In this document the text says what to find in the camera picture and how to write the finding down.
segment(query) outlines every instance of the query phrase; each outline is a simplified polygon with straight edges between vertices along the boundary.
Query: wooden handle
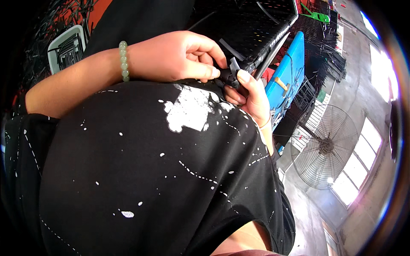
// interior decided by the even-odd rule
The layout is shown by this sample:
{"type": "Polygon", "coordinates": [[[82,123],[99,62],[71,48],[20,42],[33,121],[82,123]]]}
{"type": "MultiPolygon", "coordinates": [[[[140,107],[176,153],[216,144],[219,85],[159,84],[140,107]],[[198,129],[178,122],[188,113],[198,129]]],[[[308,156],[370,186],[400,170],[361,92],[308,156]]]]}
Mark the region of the wooden handle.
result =
{"type": "Polygon", "coordinates": [[[287,91],[286,85],[280,80],[279,77],[275,77],[275,82],[277,82],[285,91],[287,91]]]}

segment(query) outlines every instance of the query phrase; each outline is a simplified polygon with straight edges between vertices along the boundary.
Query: fingernail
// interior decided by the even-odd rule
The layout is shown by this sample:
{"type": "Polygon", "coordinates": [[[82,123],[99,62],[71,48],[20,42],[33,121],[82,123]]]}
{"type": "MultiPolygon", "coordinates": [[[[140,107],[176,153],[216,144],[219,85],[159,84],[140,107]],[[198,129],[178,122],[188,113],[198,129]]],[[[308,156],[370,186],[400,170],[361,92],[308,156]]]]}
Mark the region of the fingernail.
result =
{"type": "Polygon", "coordinates": [[[241,79],[242,81],[244,81],[245,83],[249,82],[249,79],[251,79],[251,75],[242,69],[238,71],[237,77],[241,79]]]}
{"type": "Polygon", "coordinates": [[[217,69],[216,67],[214,67],[214,68],[212,69],[211,78],[214,79],[214,78],[219,77],[220,75],[221,75],[221,72],[219,71],[219,69],[217,69]]]}
{"type": "Polygon", "coordinates": [[[245,104],[245,103],[246,103],[246,99],[240,97],[240,98],[238,99],[238,102],[241,103],[241,104],[245,104]]]}

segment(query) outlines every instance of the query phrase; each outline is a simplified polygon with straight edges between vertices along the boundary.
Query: hand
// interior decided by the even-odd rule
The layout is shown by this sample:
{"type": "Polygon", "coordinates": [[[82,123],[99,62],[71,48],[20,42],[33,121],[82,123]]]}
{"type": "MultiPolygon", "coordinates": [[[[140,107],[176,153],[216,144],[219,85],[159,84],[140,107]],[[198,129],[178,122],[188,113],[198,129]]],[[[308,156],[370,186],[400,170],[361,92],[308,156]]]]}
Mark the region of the hand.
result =
{"type": "Polygon", "coordinates": [[[259,127],[270,119],[269,100],[261,79],[256,81],[248,72],[239,70],[237,74],[241,87],[235,90],[225,85],[225,99],[233,104],[243,104],[241,109],[253,117],[259,127]]]}
{"type": "Polygon", "coordinates": [[[220,76],[214,58],[227,68],[226,58],[217,43],[190,31],[175,31],[127,47],[130,77],[157,82],[186,78],[207,82],[220,76]]]}

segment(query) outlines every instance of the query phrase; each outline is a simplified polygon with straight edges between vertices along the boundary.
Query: thin bracelet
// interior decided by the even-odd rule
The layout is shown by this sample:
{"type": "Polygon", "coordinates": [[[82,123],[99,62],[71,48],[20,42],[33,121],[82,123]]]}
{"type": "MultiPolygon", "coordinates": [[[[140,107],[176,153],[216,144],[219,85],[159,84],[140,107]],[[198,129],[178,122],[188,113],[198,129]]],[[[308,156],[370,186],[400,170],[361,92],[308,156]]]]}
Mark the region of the thin bracelet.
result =
{"type": "Polygon", "coordinates": [[[264,124],[262,127],[259,127],[259,129],[261,129],[261,130],[265,129],[265,128],[268,126],[268,124],[270,124],[270,123],[271,123],[271,120],[272,120],[272,115],[271,115],[271,116],[269,116],[269,120],[268,120],[268,122],[267,122],[266,124],[264,124]]]}
{"type": "Polygon", "coordinates": [[[127,63],[127,42],[121,41],[118,48],[120,49],[120,61],[121,61],[121,74],[123,75],[123,81],[128,82],[130,80],[130,72],[128,71],[127,63]]]}

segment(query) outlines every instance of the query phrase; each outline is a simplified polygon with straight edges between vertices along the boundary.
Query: black t-shirt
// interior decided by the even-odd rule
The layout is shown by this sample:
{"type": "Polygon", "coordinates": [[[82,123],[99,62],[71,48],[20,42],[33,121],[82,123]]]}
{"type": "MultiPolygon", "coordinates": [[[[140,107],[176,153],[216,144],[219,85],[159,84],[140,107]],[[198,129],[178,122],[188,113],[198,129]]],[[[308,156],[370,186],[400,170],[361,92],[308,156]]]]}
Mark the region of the black t-shirt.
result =
{"type": "Polygon", "coordinates": [[[210,255],[252,220],[289,254],[294,218],[259,128],[214,84],[190,85],[117,84],[59,122],[15,108],[7,180],[49,254],[210,255]]]}

